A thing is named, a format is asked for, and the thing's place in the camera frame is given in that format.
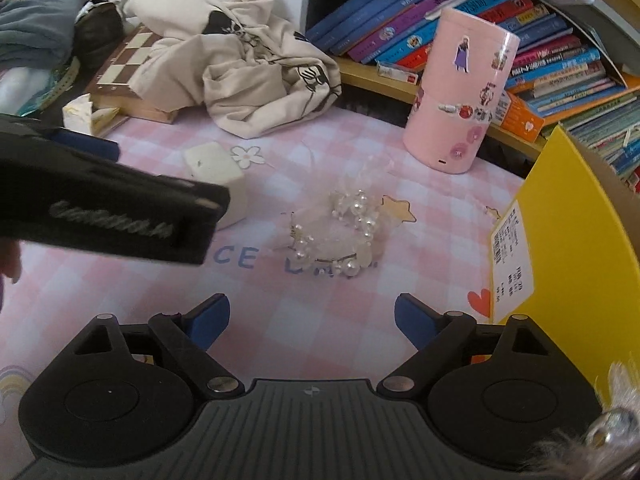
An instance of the chessboard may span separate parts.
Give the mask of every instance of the chessboard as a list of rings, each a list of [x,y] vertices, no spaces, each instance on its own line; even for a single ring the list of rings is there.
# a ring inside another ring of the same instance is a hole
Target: chessboard
[[[163,112],[143,101],[129,81],[149,57],[153,44],[162,39],[144,25],[127,36],[95,74],[86,92],[97,108],[120,108],[121,113],[160,123],[172,123],[177,111]]]

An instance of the pink cylinder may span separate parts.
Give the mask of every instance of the pink cylinder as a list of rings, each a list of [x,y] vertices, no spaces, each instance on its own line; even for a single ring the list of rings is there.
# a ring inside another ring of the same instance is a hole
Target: pink cylinder
[[[435,170],[471,168],[520,39],[459,10],[442,11],[404,131],[409,153]]]

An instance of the folded gray clothing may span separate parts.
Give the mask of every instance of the folded gray clothing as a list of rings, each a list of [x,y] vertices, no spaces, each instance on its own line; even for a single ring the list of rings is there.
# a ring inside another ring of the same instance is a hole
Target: folded gray clothing
[[[76,13],[59,0],[0,3],[0,70],[52,69],[71,55]]]

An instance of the beige cloth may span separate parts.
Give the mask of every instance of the beige cloth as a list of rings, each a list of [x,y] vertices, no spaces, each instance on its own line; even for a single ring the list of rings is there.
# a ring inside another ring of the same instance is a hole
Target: beige cloth
[[[131,89],[165,112],[204,102],[220,128],[244,139],[318,116],[340,95],[340,71],[273,15],[273,3],[129,0],[126,12],[163,37]]]

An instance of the black device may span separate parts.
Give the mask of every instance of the black device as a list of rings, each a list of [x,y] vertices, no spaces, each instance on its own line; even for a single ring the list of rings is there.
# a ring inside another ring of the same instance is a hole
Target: black device
[[[263,379],[245,391],[206,353],[219,316],[222,295],[143,325],[93,319],[20,402],[36,462],[17,478],[549,480],[524,471],[534,445],[600,415],[590,384],[526,316],[478,325],[403,294],[397,324],[421,348],[376,391]]]
[[[115,142],[0,114],[0,237],[201,264],[228,189],[117,164]]]

